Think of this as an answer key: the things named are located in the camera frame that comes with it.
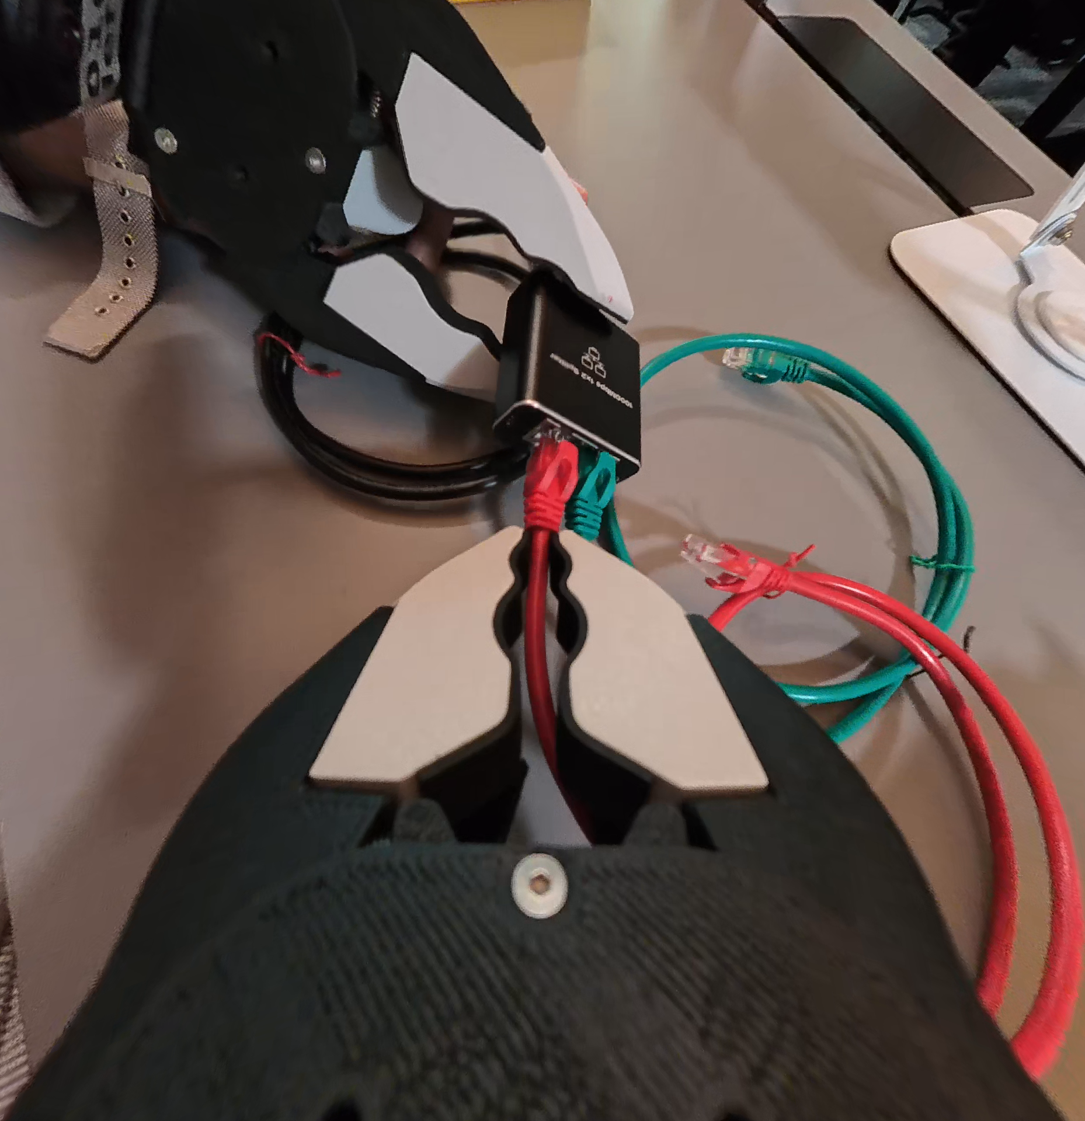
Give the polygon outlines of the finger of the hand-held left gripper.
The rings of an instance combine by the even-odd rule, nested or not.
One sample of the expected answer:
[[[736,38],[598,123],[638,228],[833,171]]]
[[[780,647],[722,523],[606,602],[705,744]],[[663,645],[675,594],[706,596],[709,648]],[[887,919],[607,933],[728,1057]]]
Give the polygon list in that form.
[[[550,147],[530,146],[462,89],[411,55],[394,120],[402,155],[365,150],[341,209],[354,231],[411,232],[425,203],[494,222],[522,257],[558,270],[621,322],[634,316],[618,259]]]
[[[431,385],[496,389],[494,333],[457,313],[405,251],[377,251],[338,266],[323,304]]]

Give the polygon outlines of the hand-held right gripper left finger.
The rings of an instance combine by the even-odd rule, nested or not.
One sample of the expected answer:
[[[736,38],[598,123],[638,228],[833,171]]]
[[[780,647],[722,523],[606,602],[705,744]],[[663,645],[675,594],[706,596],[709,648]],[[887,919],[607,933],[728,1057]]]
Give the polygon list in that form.
[[[521,701],[504,624],[521,588],[507,528],[386,613],[309,769],[323,788],[428,800],[460,840],[507,832],[521,792]]]

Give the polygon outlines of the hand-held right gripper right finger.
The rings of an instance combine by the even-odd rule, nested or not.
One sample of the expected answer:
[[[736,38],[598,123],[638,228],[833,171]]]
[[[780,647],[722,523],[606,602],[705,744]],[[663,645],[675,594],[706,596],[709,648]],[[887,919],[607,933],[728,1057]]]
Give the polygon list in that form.
[[[754,797],[770,780],[683,608],[570,531],[555,543],[556,767],[590,842],[649,803]]]

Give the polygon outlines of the black network splitter box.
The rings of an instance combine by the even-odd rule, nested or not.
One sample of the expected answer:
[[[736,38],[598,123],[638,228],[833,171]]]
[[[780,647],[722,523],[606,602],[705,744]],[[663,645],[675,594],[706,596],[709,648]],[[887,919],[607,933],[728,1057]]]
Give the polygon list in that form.
[[[507,302],[493,432],[527,441],[542,424],[617,463],[618,481],[641,467],[638,344],[549,273],[530,274]]]

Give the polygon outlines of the red twist tie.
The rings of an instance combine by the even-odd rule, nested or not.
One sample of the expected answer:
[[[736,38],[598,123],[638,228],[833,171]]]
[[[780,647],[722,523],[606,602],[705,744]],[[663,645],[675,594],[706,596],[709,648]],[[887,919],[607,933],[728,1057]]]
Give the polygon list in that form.
[[[321,378],[321,379],[338,379],[340,372],[334,370],[329,364],[324,362],[311,362],[307,361],[289,341],[281,338],[281,334],[273,331],[261,331],[255,336],[255,344],[263,348],[267,344],[272,344],[278,347],[284,356],[294,364],[294,367],[301,372],[306,376],[311,378]]]

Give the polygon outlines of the white metal stand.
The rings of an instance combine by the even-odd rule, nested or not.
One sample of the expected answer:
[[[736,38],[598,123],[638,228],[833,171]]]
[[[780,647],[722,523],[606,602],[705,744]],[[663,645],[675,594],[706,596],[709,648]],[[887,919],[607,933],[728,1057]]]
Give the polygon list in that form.
[[[1085,163],[1039,222],[998,209],[898,234],[907,282],[1085,471]]]

